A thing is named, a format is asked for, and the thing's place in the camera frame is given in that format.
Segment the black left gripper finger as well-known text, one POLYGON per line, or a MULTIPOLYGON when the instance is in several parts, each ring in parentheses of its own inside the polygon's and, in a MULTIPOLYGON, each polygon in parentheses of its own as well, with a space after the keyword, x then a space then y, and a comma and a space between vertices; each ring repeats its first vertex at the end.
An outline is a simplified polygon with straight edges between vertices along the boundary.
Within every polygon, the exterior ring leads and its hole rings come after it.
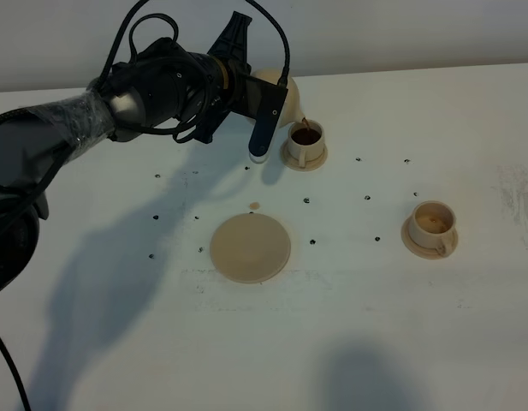
POLYGON ((247 30, 252 18, 234 11, 207 54, 228 69, 250 69, 247 61, 247 30))

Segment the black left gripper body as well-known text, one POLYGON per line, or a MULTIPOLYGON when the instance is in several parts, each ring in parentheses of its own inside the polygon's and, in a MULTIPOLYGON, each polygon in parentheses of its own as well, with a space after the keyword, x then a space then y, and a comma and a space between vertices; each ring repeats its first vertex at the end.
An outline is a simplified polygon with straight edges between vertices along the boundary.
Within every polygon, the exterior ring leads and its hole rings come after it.
POLYGON ((208 54, 185 51, 171 38, 160 38, 132 62, 111 67, 104 101, 119 122, 110 139, 128 142, 140 133, 124 128, 155 128, 170 119, 180 125, 202 116, 178 141, 212 142, 213 134, 240 101, 251 68, 226 68, 208 54))

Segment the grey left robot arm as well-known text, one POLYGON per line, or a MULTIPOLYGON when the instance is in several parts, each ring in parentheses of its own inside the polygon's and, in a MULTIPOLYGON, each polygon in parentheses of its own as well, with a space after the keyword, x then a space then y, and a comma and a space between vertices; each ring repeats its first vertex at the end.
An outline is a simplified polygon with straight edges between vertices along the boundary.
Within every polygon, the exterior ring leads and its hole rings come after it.
POLYGON ((245 95, 249 16, 233 13, 206 53, 184 50, 176 36, 132 49, 140 18, 130 11, 102 73, 79 96, 0 115, 0 291, 27 266, 49 216, 45 191, 58 171, 103 140, 142 134, 208 143, 245 95))

